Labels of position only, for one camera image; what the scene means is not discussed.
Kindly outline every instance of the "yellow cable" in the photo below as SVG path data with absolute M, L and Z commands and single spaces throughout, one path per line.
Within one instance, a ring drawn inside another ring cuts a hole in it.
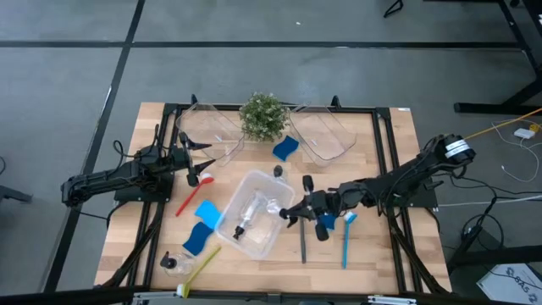
M 517 122 L 517 121 L 519 121 L 520 119 L 525 119 L 525 118 L 527 118 L 527 117 L 529 117 L 529 116 L 531 116 L 531 115 L 533 115 L 533 114 L 536 114 L 536 113 L 538 113 L 538 112 L 540 112 L 540 111 L 542 111 L 542 108 L 538 108 L 538 109 L 534 110 L 533 112 L 530 112 L 530 113 L 528 113 L 528 114 L 525 114 L 525 115 L 523 115 L 523 116 L 520 116 L 520 117 L 517 118 L 517 119 L 513 119 L 513 120 L 507 121 L 507 122 L 505 122 L 505 123 L 498 124 L 498 125 L 495 126 L 495 127 L 490 127 L 490 128 L 488 128 L 488 129 L 486 129 L 486 130 L 482 130 L 482 131 L 479 131 L 479 132 L 477 132 L 477 133 L 474 133 L 474 134 L 472 134 L 472 135 L 466 137 L 465 140 L 472 139 L 472 138 L 474 138 L 475 136 L 480 136 L 480 135 L 482 135 L 482 134 L 484 134 L 484 133 L 486 133 L 486 132 L 488 132 L 488 131 L 492 131 L 492 130 L 497 129 L 497 128 L 500 128 L 500 127 L 502 127 L 502 126 L 505 126 L 505 125 L 508 125 L 508 124 Z

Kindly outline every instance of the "potted plant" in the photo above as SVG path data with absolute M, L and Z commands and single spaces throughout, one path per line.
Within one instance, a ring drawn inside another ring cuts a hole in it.
M 242 130 L 249 139 L 273 141 L 282 136 L 288 114 L 273 93 L 269 95 L 255 92 L 248 103 L 239 110 Z

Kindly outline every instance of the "wooden table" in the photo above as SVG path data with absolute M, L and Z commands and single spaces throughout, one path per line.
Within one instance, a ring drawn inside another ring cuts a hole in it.
M 154 125 L 160 122 L 163 103 L 143 103 L 135 122 L 130 144 L 130 154 L 149 145 Z M 414 158 L 418 153 L 418 140 L 408 109 L 390 109 L 398 157 L 400 163 Z M 235 111 L 224 115 L 240 125 Z M 341 182 L 376 176 L 379 164 L 375 148 L 373 125 L 370 114 L 335 114 L 344 127 L 357 134 L 357 142 L 344 156 L 330 166 L 321 168 L 314 164 L 303 149 L 299 148 L 281 165 L 287 179 L 296 190 L 296 200 L 302 199 L 301 177 L 310 174 L 315 190 L 337 187 Z M 391 169 L 384 122 L 381 122 L 386 163 Z M 181 246 L 190 236 L 192 227 L 200 221 L 194 215 L 199 203 L 209 199 L 219 210 L 224 210 L 235 188 L 246 172 L 251 169 L 272 173 L 279 163 L 271 153 L 274 144 L 245 141 L 244 149 L 226 166 L 210 166 L 207 171 L 215 177 L 214 183 L 202 187 L 183 214 L 176 218 L 174 212 L 192 191 L 186 183 L 185 171 L 176 173 L 171 201 L 166 205 L 154 264 L 152 288 L 174 290 L 180 283 L 169 277 L 159 266 L 166 251 L 183 252 Z M 205 160 L 194 156 L 195 163 Z M 134 246 L 137 226 L 141 215 L 141 202 L 129 202 L 111 219 L 108 234 L 97 271 L 96 283 L 103 283 L 122 264 Z M 193 282 L 192 289 L 213 291 L 282 291 L 306 293 L 356 293 L 395 294 L 398 292 L 395 268 L 390 245 L 390 233 L 385 217 L 378 217 L 376 208 L 361 204 L 355 212 L 358 218 L 351 225 L 348 269 L 341 268 L 344 221 L 337 219 L 335 231 L 327 241 L 318 241 L 312 223 L 306 225 L 307 263 L 301 263 L 299 227 L 284 228 L 271 253 L 263 261 L 253 261 L 244 253 L 212 235 L 198 259 L 205 258 L 214 245 L 222 244 L 217 257 Z M 450 282 L 440 246 L 436 223 L 422 208 L 410 208 L 412 232 L 419 257 L 438 282 L 450 290 Z M 141 255 L 137 283 L 141 283 L 147 253 Z M 407 287 L 412 289 L 412 277 L 407 257 L 403 254 L 403 266 Z

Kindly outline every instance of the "blue sponge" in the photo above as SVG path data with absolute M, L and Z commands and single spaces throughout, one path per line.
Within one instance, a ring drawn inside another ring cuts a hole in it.
M 192 229 L 190 238 L 183 244 L 183 247 L 197 256 L 205 247 L 205 241 L 213 233 L 213 229 L 206 226 L 203 222 L 198 222 Z
M 277 146 L 273 148 L 273 155 L 280 159 L 282 162 L 286 162 L 286 158 L 290 156 L 299 147 L 299 142 L 291 136 L 286 138 Z
M 335 216 L 325 214 L 323 216 L 320 216 L 320 220 L 322 220 L 326 229 L 335 230 L 335 220 L 336 220 Z
M 204 200 L 197 208 L 195 212 L 196 216 L 203 219 L 203 223 L 210 229 L 214 230 L 214 226 L 217 224 L 220 218 L 220 212 L 214 206 L 214 204 L 208 200 Z

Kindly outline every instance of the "white plastic container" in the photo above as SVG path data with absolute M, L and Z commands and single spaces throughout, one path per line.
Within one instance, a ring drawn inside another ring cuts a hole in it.
M 294 138 L 318 166 L 328 166 L 356 144 L 356 135 L 346 131 L 324 106 L 297 107 L 290 112 L 290 126 Z
M 263 259 L 287 223 L 279 211 L 289 208 L 294 196 L 294 189 L 283 180 L 259 170 L 250 171 L 220 216 L 215 231 L 252 259 Z
M 179 132 L 194 142 L 212 144 L 202 149 L 218 166 L 225 166 L 243 149 L 245 134 L 211 104 L 195 103 L 177 119 Z

